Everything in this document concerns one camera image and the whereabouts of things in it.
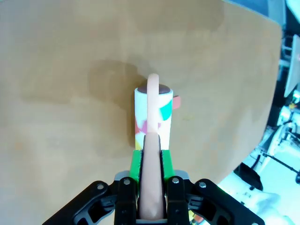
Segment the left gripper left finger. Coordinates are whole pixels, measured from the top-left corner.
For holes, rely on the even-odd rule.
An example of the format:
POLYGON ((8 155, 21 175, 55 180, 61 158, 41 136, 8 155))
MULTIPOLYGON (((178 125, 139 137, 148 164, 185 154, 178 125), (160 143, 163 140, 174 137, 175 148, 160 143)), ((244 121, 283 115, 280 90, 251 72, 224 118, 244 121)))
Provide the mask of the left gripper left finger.
POLYGON ((134 150, 129 171, 116 174, 110 185, 91 183, 43 224, 98 225, 114 213, 115 225, 135 225, 142 158, 143 151, 134 150))

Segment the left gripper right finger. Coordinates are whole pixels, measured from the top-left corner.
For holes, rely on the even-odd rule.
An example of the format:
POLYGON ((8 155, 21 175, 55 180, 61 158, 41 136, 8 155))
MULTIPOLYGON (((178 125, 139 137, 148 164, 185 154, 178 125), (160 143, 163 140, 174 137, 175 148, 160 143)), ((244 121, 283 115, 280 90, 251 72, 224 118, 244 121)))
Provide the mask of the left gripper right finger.
POLYGON ((169 225, 190 224, 189 212, 210 225, 263 225, 265 222, 209 179, 192 183, 176 174, 169 150, 161 151, 169 225))

